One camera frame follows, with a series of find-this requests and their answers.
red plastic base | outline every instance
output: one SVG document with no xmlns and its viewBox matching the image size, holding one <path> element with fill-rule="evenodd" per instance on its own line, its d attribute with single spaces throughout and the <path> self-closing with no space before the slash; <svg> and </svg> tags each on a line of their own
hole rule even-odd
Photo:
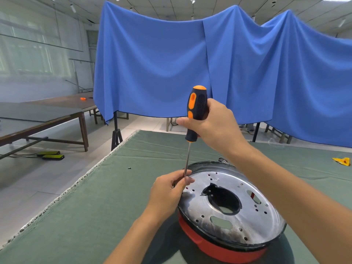
<svg viewBox="0 0 352 264">
<path fill-rule="evenodd" d="M 182 230 L 199 247 L 201 251 L 219 261 L 232 264 L 249 263 L 260 258 L 266 251 L 266 248 L 264 248 L 254 252 L 237 252 L 219 247 L 208 242 L 200 235 L 198 235 L 195 231 L 193 231 L 191 227 L 188 226 L 188 224 L 185 222 L 180 213 L 178 214 L 178 221 Z"/>
</svg>

tiled floor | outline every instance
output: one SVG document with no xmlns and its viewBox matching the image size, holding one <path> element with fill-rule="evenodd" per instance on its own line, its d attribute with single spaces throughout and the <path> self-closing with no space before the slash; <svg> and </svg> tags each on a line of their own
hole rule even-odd
<svg viewBox="0 0 352 264">
<path fill-rule="evenodd" d="M 20 154 L 31 154 L 42 150 L 60 150 L 65 159 L 62 161 L 45 161 L 39 158 L 6 158 L 0 160 L 0 244 L 15 234 L 24 224 L 43 210 L 53 199 L 69 188 L 78 178 L 106 156 L 111 149 L 113 124 L 95 125 L 93 117 L 86 114 L 89 150 L 84 152 L 80 145 L 40 142 Z M 118 119 L 122 137 L 125 139 L 138 129 L 166 132 L 166 119 L 148 118 L 130 115 L 130 119 Z M 266 142 L 273 146 L 301 146 L 326 150 L 348 151 L 351 149 L 318 145 L 293 139 L 291 145 L 280 145 L 278 138 L 271 133 L 264 133 L 266 124 L 259 129 L 257 142 Z M 36 134 L 51 138 L 80 140 L 78 120 L 72 120 L 57 127 Z M 186 129 L 172 126 L 170 133 L 185 134 Z M 0 147 L 0 154 L 9 152 L 26 144 L 19 140 L 11 145 Z"/>
</svg>

green tablecloth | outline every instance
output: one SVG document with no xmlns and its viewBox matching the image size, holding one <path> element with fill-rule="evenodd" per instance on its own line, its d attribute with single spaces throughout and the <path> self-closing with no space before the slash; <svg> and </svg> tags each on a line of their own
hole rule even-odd
<svg viewBox="0 0 352 264">
<path fill-rule="evenodd" d="M 315 188 L 352 208 L 352 169 L 331 159 L 352 158 L 352 154 L 253 145 Z M 155 178 L 183 168 L 187 147 L 183 135 L 140 131 L 1 250 L 0 263 L 103 263 L 143 212 Z M 190 163 L 216 161 L 219 157 L 202 140 L 192 144 Z M 191 242 L 174 215 L 158 231 L 143 263 L 219 262 L 203 254 Z M 284 235 L 255 263 L 317 262 L 287 227 Z"/>
</svg>

blue fabric curtain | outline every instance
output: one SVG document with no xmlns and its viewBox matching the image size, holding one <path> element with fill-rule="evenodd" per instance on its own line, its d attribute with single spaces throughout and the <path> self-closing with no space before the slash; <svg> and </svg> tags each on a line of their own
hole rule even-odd
<svg viewBox="0 0 352 264">
<path fill-rule="evenodd" d="M 114 111 L 186 115 L 191 88 L 234 112 L 296 138 L 352 147 L 352 40 L 323 35 L 291 11 L 262 26 L 239 7 L 203 20 L 169 22 L 106 2 L 94 101 Z"/>
</svg>

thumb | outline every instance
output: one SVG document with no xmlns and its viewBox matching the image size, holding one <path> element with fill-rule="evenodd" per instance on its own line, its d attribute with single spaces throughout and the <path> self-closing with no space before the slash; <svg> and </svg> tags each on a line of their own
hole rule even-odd
<svg viewBox="0 0 352 264">
<path fill-rule="evenodd" d="M 190 119 L 190 118 L 178 118 L 176 119 L 176 123 L 187 129 L 191 129 L 195 132 L 198 132 L 199 126 L 202 123 L 200 120 Z"/>
<path fill-rule="evenodd" d="M 186 188 L 187 185 L 191 184 L 192 182 L 194 182 L 194 178 L 191 177 L 183 177 L 174 187 L 174 191 L 181 196 L 183 190 Z"/>
</svg>

